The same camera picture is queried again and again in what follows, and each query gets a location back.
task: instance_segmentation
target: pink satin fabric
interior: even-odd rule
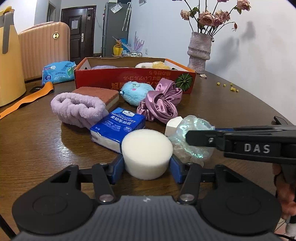
[[[175,82],[162,78],[154,91],[148,91],[146,98],[137,108],[137,113],[146,116],[146,120],[159,119],[167,123],[178,116],[176,105],[180,103],[182,90]]]

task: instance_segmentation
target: rolling luggage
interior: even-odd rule
[[[50,63],[70,60],[70,28],[65,23],[41,23],[18,36],[25,80],[42,77]]]

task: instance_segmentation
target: floor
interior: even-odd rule
[[[286,229],[286,222],[285,222],[285,220],[280,219],[274,233],[276,233],[276,234],[285,234],[285,232],[286,232],[285,229]]]

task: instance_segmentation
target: table surface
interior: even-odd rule
[[[26,84],[27,92],[40,81]],[[74,82],[57,84],[49,94],[0,120],[0,213],[12,229],[18,233],[11,208],[13,202],[24,192],[70,164],[90,168],[99,162],[111,162],[116,153],[93,143],[89,130],[63,124],[52,113],[50,101],[62,92],[75,89]],[[0,108],[0,112],[9,106]],[[120,97],[119,107],[129,111],[136,108]],[[179,115],[195,115],[206,119],[217,128],[270,125],[275,115],[281,116],[269,105],[240,89],[230,91],[230,83],[207,73],[207,79],[198,77],[190,95],[183,95],[177,106]],[[146,128],[164,133],[165,124],[146,122]],[[224,164],[257,185],[274,193],[271,164],[224,158],[214,151],[205,162],[206,168]],[[211,189],[210,183],[202,183],[200,197]],[[122,179],[113,186],[116,195],[173,195],[180,186],[174,183],[169,172],[162,177],[142,181],[124,172]],[[82,184],[84,191],[94,198],[92,184]],[[9,240],[0,230],[0,240]]]

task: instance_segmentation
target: cable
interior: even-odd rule
[[[99,21],[98,21],[98,18],[96,17],[96,15],[95,15],[95,19],[96,19],[96,22],[98,23],[98,26],[100,27],[100,29],[103,30],[103,28],[102,28],[101,25],[99,24]]]
[[[4,233],[10,238],[13,239],[16,234],[14,231],[9,227],[8,223],[4,220],[4,218],[0,214],[0,227],[3,229]]]
[[[276,236],[280,237],[280,238],[285,238],[288,239],[290,241],[296,241],[296,239],[293,239],[291,237],[288,237],[287,235],[283,235],[283,234],[275,234]]]

